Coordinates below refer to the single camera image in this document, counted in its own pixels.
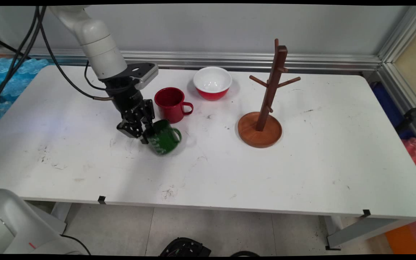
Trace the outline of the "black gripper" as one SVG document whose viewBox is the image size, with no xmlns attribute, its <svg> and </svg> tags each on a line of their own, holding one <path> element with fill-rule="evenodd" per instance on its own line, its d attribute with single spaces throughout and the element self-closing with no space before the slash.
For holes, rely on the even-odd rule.
<svg viewBox="0 0 416 260">
<path fill-rule="evenodd" d="M 111 78 L 103 80 L 103 83 L 106 86 L 106 93 L 113 98 L 112 103 L 123 117 L 117 125 L 117 130 L 129 138 L 140 140 L 142 144 L 149 144 L 147 135 L 153 131 L 155 110 L 152 99 L 143 99 L 140 90 L 136 89 L 135 86 L 140 81 L 134 78 Z M 142 121 L 125 118 L 135 116 L 143 117 Z"/>
</svg>

